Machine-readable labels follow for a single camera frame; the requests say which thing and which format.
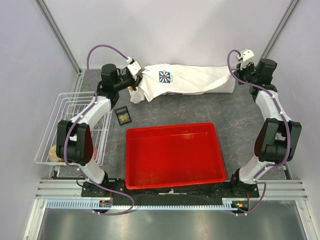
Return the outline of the white t-shirt daisy print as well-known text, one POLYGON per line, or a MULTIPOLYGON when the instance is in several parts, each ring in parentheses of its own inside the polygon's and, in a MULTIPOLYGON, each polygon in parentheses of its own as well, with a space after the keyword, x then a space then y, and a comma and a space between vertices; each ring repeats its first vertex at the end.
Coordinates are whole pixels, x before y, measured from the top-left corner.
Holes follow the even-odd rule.
POLYGON ((235 79, 227 66, 190 66, 180 64, 148 65, 136 90, 129 89, 130 102, 151 102, 165 94, 231 94, 235 79))

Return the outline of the gold leaf brooch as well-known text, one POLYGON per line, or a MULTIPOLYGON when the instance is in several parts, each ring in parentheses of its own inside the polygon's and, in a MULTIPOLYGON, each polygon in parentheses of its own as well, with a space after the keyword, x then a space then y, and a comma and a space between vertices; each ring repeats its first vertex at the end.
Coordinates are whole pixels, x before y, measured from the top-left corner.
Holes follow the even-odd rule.
POLYGON ((118 119, 121 121, 121 122, 126 122, 126 121, 128 121, 128 115, 127 114, 123 114, 123 115, 120 115, 119 117, 118 117, 118 119))

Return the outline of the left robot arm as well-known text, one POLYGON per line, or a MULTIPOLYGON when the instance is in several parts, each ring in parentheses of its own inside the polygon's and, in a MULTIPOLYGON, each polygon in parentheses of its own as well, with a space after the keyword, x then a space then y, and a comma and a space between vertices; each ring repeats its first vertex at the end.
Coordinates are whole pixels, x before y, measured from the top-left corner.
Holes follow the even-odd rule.
POLYGON ((94 158, 91 130, 116 105, 119 91, 131 87, 136 90, 142 79, 143 68, 131 61, 121 72, 116 65, 108 63, 101 68, 101 81, 90 103, 70 120, 61 120, 57 125, 56 155, 68 166, 77 167, 92 191, 99 197, 110 191, 108 174, 94 158))

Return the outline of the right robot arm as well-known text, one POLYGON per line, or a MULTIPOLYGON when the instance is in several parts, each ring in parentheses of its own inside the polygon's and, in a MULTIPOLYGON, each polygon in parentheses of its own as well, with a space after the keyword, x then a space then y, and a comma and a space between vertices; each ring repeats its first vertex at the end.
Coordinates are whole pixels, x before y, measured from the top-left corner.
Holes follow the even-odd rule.
POLYGON ((262 58, 258 64, 238 58, 235 76, 240 84, 250 86, 249 93, 258 105, 264 123, 254 143, 251 160, 231 177, 229 191, 242 196, 268 170, 292 160, 302 131, 299 122, 292 121, 279 103, 277 88, 272 84, 277 63, 262 58))

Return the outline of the black brooch tray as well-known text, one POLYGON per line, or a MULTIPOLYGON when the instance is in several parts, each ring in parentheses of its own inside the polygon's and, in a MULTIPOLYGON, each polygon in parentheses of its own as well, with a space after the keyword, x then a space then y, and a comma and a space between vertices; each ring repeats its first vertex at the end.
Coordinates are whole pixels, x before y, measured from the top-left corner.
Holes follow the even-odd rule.
POLYGON ((120 108, 116 108, 114 110, 117 121, 119 123, 120 126, 123 126, 125 124, 131 123, 132 122, 132 118, 130 116, 129 110, 127 106, 123 106, 120 108))

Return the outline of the pink patterned bowl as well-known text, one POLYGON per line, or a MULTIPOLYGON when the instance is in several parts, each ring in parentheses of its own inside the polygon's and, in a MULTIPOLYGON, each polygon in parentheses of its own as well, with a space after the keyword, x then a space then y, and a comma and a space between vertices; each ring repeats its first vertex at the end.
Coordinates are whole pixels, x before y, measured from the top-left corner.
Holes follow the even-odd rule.
POLYGON ((93 148, 93 155, 92 155, 92 157, 93 157, 94 159, 96 159, 96 158, 97 158, 97 155, 98 155, 98 149, 97 149, 96 147, 94 147, 94 148, 93 148))

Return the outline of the red plastic bin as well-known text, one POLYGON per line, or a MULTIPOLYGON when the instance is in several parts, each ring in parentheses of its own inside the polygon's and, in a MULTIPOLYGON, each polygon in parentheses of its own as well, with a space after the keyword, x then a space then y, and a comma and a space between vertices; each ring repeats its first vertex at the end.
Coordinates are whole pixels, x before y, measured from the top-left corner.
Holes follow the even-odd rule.
POLYGON ((131 128, 126 132, 129 190, 222 183, 227 179, 213 123, 131 128))

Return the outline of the beige ceramic bowl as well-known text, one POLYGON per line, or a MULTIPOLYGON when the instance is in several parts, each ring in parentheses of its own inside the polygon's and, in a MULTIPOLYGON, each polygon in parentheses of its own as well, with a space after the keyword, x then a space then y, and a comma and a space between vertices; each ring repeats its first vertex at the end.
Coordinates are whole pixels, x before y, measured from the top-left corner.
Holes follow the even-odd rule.
POLYGON ((57 156, 56 150, 57 150, 57 146, 53 145, 50 148, 49 152, 48 152, 48 159, 52 163, 62 163, 62 162, 64 162, 64 160, 62 158, 57 156))

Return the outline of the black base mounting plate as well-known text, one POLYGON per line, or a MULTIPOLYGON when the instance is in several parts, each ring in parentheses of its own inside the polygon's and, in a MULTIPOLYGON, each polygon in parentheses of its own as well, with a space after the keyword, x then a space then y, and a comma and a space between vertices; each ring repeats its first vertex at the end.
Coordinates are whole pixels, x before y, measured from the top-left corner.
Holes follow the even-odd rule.
POLYGON ((233 176, 231 181, 222 183, 197 184, 179 187, 164 187, 130 190, 123 179, 110 178, 107 188, 101 189, 93 183, 85 181, 82 184, 83 198, 111 198, 116 204, 220 204, 223 199, 259 198, 260 193, 256 184, 241 183, 233 176))

